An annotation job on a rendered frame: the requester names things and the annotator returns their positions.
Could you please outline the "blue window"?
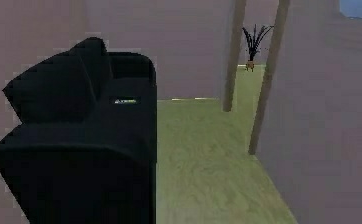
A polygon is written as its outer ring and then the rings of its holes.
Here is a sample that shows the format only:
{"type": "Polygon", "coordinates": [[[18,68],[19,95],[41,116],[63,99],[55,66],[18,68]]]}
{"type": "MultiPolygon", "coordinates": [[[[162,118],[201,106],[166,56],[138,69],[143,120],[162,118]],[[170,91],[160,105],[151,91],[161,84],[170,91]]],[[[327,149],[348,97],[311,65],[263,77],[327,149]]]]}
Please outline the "blue window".
{"type": "Polygon", "coordinates": [[[362,0],[339,0],[339,10],[346,17],[362,18],[362,0]]]}

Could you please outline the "black sofa cushion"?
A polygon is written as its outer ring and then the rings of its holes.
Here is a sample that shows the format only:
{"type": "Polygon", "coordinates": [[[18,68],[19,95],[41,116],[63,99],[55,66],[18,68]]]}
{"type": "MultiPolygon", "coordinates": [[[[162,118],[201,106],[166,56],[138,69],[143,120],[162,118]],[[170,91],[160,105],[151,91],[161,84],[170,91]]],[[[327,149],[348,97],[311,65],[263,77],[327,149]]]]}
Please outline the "black sofa cushion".
{"type": "Polygon", "coordinates": [[[87,38],[30,67],[3,88],[23,123],[81,122],[112,78],[105,43],[87,38]]]}

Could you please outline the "dark house plant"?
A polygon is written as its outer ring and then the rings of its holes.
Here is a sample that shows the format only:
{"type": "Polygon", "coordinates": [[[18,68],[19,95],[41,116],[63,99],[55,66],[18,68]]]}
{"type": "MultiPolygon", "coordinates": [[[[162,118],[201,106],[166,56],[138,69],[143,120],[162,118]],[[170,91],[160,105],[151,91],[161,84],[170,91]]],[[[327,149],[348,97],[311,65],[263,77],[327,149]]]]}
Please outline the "dark house plant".
{"type": "Polygon", "coordinates": [[[250,61],[253,61],[255,56],[259,53],[260,43],[273,28],[273,25],[262,25],[261,28],[258,29],[257,25],[254,25],[252,32],[250,32],[245,27],[242,28],[247,43],[250,61]]]}

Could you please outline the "black sofa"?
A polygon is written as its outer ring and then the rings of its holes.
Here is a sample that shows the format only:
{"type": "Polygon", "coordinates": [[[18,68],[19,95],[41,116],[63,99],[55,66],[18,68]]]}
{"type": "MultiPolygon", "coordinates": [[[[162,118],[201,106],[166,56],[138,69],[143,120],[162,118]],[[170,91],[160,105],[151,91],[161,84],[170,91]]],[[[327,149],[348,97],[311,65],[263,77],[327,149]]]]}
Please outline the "black sofa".
{"type": "Polygon", "coordinates": [[[21,122],[0,140],[0,174],[30,224],[155,224],[155,68],[108,56],[112,78],[83,121],[21,122]]]}

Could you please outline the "black remote control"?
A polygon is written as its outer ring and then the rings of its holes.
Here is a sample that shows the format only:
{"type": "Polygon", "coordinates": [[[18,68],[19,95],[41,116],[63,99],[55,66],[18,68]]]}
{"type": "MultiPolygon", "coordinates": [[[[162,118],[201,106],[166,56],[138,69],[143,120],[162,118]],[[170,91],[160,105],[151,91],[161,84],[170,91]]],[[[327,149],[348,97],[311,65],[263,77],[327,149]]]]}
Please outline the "black remote control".
{"type": "Polygon", "coordinates": [[[135,105],[140,102],[137,98],[114,98],[112,100],[113,104],[116,105],[135,105]]]}

